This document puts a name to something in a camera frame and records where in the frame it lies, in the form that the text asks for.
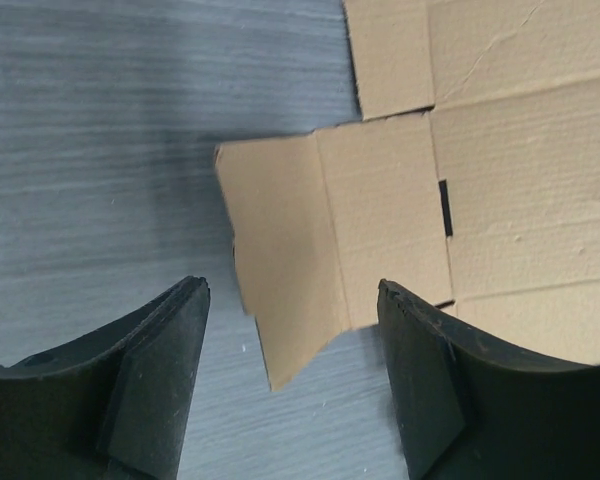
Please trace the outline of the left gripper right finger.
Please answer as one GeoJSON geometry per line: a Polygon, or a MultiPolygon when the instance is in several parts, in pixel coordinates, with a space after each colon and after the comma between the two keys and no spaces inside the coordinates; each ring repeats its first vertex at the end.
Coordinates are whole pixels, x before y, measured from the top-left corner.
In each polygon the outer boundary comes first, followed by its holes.
{"type": "Polygon", "coordinates": [[[600,479],[600,365],[516,346],[383,280],[378,326],[412,479],[600,479]]]}

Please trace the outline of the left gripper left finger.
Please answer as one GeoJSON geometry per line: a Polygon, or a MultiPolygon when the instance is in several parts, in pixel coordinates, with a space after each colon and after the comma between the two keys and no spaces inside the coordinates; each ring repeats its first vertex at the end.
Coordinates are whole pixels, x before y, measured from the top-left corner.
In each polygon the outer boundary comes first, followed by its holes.
{"type": "Polygon", "coordinates": [[[0,479],[177,476],[210,308],[188,276],[141,308],[0,365],[0,479]]]}

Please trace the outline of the large flat cardboard box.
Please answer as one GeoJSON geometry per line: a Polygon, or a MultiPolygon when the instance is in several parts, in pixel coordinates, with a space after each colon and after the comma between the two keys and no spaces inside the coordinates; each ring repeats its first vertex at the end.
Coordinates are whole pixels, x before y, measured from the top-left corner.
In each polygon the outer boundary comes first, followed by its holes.
{"type": "Polygon", "coordinates": [[[215,156],[270,387],[375,324],[383,279],[600,364],[600,1],[344,13],[361,120],[215,156]]]}

